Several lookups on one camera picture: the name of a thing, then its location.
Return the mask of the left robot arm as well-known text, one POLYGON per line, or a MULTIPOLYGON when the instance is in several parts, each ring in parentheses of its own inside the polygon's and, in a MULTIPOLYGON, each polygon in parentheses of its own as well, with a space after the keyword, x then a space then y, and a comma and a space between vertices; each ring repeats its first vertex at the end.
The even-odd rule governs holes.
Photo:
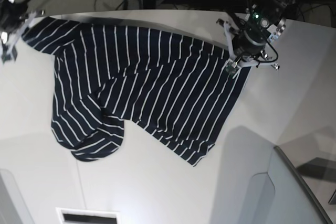
POLYGON ((267 55, 265 49, 273 49, 286 28, 284 13, 296 0, 245 0, 247 17, 241 19, 235 15, 231 18, 236 29, 226 28, 233 38, 228 39, 229 56, 234 66, 251 67, 273 65, 278 56, 267 55))

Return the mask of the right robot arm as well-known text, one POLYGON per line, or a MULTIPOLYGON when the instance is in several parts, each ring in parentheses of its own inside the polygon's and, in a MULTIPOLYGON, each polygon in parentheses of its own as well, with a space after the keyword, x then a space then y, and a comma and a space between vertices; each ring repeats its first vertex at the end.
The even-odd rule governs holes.
POLYGON ((1 32, 13 33, 23 24, 30 1, 1 0, 1 32))

